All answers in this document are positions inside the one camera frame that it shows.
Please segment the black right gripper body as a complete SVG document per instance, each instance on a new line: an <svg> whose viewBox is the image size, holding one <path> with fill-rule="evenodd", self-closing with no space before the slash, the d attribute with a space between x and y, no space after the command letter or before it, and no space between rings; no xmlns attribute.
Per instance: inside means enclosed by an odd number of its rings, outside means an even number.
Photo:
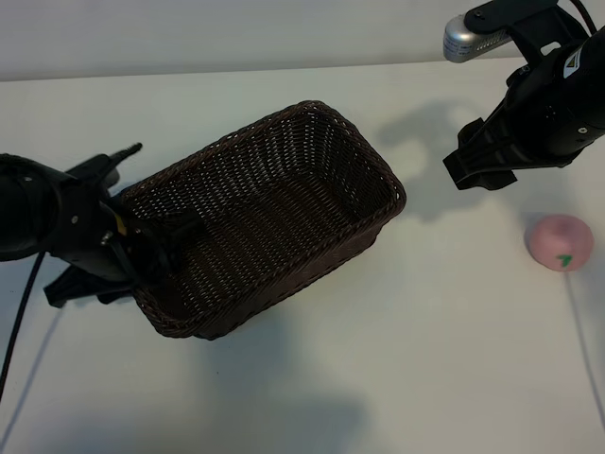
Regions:
<svg viewBox="0 0 605 454"><path fill-rule="evenodd" d="M563 167L604 135L604 43L571 41L523 56L527 70L509 82L485 122L496 159L507 169Z"/></svg>

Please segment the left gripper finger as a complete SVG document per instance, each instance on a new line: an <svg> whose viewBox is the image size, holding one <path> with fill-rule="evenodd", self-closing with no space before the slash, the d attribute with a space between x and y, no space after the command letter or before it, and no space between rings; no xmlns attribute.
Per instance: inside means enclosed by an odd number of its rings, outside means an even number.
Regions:
<svg viewBox="0 0 605 454"><path fill-rule="evenodd" d="M167 247L145 247L136 252L136 265L143 284L158 285L178 267L179 255Z"/></svg>
<svg viewBox="0 0 605 454"><path fill-rule="evenodd" d="M158 228L161 244L168 250L175 250L193 234L204 232L206 225L197 211L186 211L161 218Z"/></svg>

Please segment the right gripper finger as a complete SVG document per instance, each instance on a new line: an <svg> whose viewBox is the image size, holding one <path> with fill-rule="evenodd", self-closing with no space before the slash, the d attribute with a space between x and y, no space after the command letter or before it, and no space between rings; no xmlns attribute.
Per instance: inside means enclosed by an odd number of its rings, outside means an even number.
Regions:
<svg viewBox="0 0 605 454"><path fill-rule="evenodd" d="M467 124L458 133L458 148L443 159L452 181L458 190L477 186L483 172L505 171L496 159L493 141L482 118Z"/></svg>
<svg viewBox="0 0 605 454"><path fill-rule="evenodd" d="M478 176L477 186L489 191L503 189L517 181L511 170L483 172Z"/></svg>

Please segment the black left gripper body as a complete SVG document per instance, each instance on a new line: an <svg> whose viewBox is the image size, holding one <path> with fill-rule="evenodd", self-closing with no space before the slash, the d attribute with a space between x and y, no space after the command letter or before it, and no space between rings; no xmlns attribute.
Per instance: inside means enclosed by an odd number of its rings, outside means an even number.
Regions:
<svg viewBox="0 0 605 454"><path fill-rule="evenodd" d="M145 285L136 265L136 252L145 247L164 247L157 232L138 218L121 216L110 206L101 206L103 235L99 239L102 268L99 275L110 282Z"/></svg>

